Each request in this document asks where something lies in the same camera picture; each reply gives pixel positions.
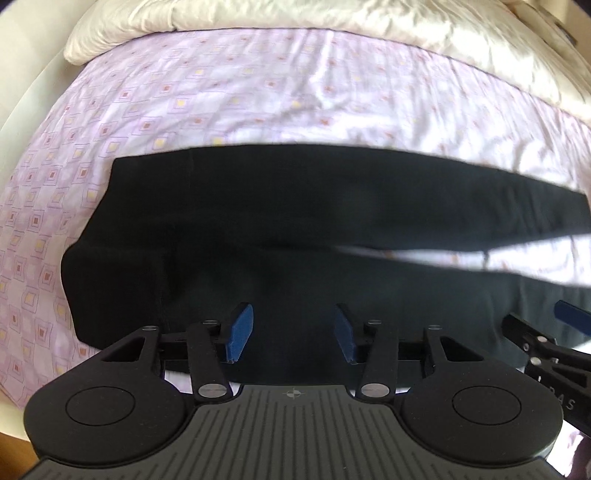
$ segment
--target black garment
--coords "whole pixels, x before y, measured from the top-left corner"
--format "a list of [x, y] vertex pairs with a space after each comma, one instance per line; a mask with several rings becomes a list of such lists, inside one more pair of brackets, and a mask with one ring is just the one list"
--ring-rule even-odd
[[335, 245], [482, 250], [591, 232], [586, 198], [523, 176], [425, 155], [323, 145], [195, 148], [115, 161], [109, 188], [62, 279], [80, 340], [104, 348], [138, 326], [183, 330], [253, 303], [255, 331], [233, 380], [349, 383], [334, 305], [438, 323], [513, 365], [509, 312], [574, 345], [559, 299], [591, 290], [339, 254]]

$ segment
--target metal screw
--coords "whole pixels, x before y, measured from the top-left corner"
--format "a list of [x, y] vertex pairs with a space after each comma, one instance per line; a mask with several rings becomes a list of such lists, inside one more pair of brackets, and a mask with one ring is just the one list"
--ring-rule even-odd
[[197, 393], [203, 398], [219, 398], [227, 393], [228, 389], [219, 383], [208, 383], [199, 387]]
[[390, 389], [381, 383], [368, 383], [361, 387], [361, 393], [370, 398], [382, 398], [390, 393]]

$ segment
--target bedsheet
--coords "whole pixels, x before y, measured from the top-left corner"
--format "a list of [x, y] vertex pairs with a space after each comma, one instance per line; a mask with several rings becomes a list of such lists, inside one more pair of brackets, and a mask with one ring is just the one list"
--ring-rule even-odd
[[[128, 42], [82, 71], [0, 197], [0, 385], [19, 406], [93, 353], [73, 331], [60, 261], [100, 202], [113, 160], [250, 142], [396, 148], [573, 190], [591, 183], [577, 168], [591, 157], [581, 121], [417, 47], [328, 30], [192, 31]], [[145, 194], [158, 201], [158, 192]], [[487, 254], [404, 255], [591, 286], [590, 251], [580, 237]]]

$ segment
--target ribbed surface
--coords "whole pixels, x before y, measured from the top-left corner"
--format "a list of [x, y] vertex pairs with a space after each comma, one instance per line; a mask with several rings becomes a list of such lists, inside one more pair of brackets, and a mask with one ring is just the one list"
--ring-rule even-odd
[[234, 401], [201, 407], [185, 432], [149, 459], [105, 470], [45, 461], [27, 480], [550, 480], [543, 460], [475, 469], [415, 444], [390, 409], [343, 387], [245, 387]]

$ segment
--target wooden floor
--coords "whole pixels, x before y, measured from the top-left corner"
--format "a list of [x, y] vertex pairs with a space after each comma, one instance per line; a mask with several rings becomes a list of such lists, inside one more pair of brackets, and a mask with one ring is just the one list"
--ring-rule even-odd
[[29, 442], [0, 433], [0, 480], [18, 480], [36, 462]]

